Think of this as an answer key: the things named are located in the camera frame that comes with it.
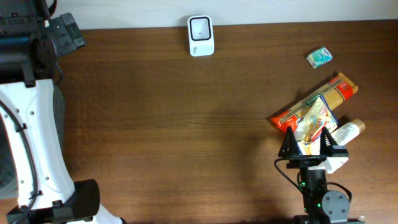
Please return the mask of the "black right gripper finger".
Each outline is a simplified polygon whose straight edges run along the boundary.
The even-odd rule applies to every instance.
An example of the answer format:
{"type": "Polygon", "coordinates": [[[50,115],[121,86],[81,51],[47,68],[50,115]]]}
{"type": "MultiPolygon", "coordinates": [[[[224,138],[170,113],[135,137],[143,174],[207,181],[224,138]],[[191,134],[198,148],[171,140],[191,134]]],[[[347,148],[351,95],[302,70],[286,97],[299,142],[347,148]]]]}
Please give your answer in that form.
{"type": "Polygon", "coordinates": [[[300,157],[302,155],[299,145],[295,139],[291,126],[286,129],[285,138],[280,147],[279,157],[300,157]]]}
{"type": "Polygon", "coordinates": [[[329,133],[328,128],[322,128],[320,136],[320,155],[331,156],[335,153],[335,146],[339,146],[329,133]]]}

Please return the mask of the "white shampoo tube gold cap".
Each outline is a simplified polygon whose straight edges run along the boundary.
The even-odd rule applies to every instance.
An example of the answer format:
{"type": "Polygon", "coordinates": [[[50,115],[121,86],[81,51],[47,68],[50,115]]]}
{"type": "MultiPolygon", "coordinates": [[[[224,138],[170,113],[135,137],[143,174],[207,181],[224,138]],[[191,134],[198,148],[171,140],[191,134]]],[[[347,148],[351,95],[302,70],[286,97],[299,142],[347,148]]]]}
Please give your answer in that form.
{"type": "Polygon", "coordinates": [[[360,119],[354,119],[342,125],[331,133],[331,136],[340,146],[344,146],[359,136],[366,129],[366,125],[360,119]]]}

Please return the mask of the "cream foil pouch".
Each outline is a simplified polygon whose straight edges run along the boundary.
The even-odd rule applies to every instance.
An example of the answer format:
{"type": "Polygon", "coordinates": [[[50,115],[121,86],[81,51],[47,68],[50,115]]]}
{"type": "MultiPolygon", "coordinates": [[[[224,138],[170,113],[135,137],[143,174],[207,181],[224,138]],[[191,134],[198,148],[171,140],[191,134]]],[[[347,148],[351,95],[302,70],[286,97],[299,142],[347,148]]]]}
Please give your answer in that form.
{"type": "Polygon", "coordinates": [[[294,131],[302,155],[317,155],[320,149],[322,128],[333,132],[339,126],[338,120],[329,108],[326,99],[319,96],[294,131]]]}

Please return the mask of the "green tissue pack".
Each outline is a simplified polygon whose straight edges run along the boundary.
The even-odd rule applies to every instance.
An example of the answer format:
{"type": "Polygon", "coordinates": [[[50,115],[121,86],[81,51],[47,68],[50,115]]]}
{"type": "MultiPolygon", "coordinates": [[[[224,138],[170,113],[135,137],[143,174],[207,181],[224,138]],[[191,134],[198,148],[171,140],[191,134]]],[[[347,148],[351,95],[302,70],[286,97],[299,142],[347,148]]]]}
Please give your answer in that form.
{"type": "Polygon", "coordinates": [[[306,60],[312,66],[312,68],[318,68],[321,65],[328,63],[332,60],[333,56],[326,47],[315,50],[310,53],[306,60]]]}

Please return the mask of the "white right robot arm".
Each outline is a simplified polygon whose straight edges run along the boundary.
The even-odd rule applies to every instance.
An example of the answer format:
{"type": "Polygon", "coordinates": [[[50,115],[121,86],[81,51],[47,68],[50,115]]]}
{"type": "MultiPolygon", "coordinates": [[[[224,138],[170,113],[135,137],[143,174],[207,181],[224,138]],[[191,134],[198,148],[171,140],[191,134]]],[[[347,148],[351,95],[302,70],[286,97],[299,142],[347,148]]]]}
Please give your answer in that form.
{"type": "Polygon", "coordinates": [[[349,153],[333,139],[327,128],[322,129],[319,155],[300,152],[294,132],[288,127],[279,151],[279,161],[287,161],[288,169],[298,169],[294,183],[303,196],[304,214],[294,216],[295,223],[362,223],[349,218],[353,198],[344,186],[326,180],[328,168],[344,164],[349,153]]]}

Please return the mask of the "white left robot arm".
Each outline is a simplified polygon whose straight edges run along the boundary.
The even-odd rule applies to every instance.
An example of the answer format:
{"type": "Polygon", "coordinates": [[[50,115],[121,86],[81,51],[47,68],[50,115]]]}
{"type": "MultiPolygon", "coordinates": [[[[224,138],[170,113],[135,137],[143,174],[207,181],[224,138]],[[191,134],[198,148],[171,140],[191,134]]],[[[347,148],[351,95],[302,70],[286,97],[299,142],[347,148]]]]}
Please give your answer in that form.
{"type": "Polygon", "coordinates": [[[281,223],[302,196],[279,172],[292,99],[281,30],[221,26],[193,57],[186,28],[55,35],[45,1],[1,2],[1,122],[22,214],[80,223],[281,223]]]}

